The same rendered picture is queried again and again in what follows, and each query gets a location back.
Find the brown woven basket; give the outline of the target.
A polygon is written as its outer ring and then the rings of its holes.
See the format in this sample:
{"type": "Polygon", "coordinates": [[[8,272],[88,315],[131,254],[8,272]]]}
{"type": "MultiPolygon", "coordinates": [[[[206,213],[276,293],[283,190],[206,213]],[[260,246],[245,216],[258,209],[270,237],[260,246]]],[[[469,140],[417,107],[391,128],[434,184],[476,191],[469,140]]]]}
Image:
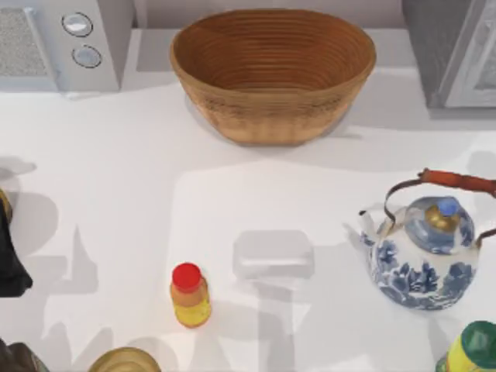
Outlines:
{"type": "Polygon", "coordinates": [[[239,144],[294,146],[334,129],[377,60],[370,36],[303,9],[239,9],[178,32],[170,64],[206,121],[239,144]]]}

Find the yellow bottle with red cap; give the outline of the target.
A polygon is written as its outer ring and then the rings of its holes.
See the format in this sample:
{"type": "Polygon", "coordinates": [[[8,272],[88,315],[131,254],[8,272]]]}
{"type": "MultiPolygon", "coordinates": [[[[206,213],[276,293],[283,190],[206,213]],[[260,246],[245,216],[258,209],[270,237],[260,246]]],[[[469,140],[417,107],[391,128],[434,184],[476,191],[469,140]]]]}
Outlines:
{"type": "Polygon", "coordinates": [[[212,314],[208,283],[194,263],[183,262],[172,270],[170,297],[176,319],[187,328],[205,324],[212,314]]]}

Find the blue and white teapot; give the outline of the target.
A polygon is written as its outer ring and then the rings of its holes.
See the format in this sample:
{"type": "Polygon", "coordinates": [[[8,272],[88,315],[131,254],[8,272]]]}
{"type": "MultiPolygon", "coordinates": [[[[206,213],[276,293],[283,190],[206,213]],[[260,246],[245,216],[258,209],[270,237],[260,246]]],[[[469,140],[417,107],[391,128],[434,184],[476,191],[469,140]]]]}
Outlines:
{"type": "Polygon", "coordinates": [[[396,211],[384,208],[376,223],[362,210],[360,240],[368,272],[393,302],[414,310],[439,311],[455,305],[472,283],[483,239],[457,198],[423,196],[396,211]]]}

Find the round microwave knob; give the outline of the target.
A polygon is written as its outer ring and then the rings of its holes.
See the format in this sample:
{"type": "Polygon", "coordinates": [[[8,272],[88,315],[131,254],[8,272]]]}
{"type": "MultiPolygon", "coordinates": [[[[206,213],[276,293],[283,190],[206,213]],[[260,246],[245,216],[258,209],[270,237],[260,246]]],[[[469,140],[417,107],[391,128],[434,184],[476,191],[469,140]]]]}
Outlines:
{"type": "Polygon", "coordinates": [[[63,15],[61,25],[68,34],[75,37],[86,37],[93,31],[91,19],[81,12],[63,15]]]}
{"type": "Polygon", "coordinates": [[[102,55],[93,46],[83,45],[72,50],[73,61],[80,67],[93,69],[102,63],[102,55]]]}

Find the tan round woven object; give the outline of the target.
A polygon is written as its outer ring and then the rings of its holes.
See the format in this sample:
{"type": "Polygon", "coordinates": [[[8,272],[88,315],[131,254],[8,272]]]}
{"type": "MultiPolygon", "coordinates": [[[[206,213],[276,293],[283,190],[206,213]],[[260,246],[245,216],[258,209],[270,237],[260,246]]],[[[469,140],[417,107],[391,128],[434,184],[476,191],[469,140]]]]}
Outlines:
{"type": "Polygon", "coordinates": [[[145,350],[120,347],[103,353],[88,372],[162,372],[158,362],[145,350]]]}

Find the grey cabinet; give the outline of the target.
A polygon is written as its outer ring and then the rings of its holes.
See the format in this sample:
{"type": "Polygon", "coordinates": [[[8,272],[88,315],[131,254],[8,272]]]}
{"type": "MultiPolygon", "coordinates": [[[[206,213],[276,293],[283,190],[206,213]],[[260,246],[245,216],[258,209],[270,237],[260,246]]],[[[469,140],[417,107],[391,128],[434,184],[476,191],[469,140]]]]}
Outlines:
{"type": "Polygon", "coordinates": [[[425,103],[496,109],[496,0],[401,0],[425,103]]]}

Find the pale microwave oven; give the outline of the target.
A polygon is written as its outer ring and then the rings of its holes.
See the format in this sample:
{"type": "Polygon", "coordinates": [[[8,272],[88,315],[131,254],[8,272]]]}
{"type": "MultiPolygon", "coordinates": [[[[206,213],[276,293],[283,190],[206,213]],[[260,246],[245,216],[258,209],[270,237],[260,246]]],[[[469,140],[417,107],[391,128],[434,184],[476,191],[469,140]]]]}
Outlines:
{"type": "Polygon", "coordinates": [[[135,20],[133,0],[0,0],[0,92],[119,91],[135,20]],[[81,12],[93,23],[86,37],[68,34],[62,16],[81,12]],[[93,69],[77,65],[74,48],[102,55],[93,69]]]}

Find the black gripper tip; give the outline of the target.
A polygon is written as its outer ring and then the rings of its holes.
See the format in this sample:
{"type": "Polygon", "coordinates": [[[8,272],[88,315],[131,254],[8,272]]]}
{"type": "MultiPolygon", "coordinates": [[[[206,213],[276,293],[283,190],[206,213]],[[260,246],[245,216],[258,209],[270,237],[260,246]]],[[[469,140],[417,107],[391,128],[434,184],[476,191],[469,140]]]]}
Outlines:
{"type": "Polygon", "coordinates": [[[33,286],[12,242],[9,224],[12,206],[0,188],[0,298],[18,298],[33,286]]]}

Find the yellow bottle with green cap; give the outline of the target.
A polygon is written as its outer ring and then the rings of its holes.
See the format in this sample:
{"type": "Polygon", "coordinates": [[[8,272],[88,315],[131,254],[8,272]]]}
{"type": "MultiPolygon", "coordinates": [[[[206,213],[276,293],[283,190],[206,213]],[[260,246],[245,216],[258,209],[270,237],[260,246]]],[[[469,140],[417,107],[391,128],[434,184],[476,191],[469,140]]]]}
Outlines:
{"type": "Polygon", "coordinates": [[[435,372],[496,372],[496,324],[467,325],[437,362],[435,372]]]}

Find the dark brown object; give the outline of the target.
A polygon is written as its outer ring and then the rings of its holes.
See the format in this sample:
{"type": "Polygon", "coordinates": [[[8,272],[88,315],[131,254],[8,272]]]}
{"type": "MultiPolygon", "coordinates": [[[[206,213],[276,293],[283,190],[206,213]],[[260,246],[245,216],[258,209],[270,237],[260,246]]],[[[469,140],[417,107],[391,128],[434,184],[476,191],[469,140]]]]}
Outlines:
{"type": "Polygon", "coordinates": [[[0,372],[50,372],[50,370],[25,343],[7,344],[0,338],[0,372]]]}

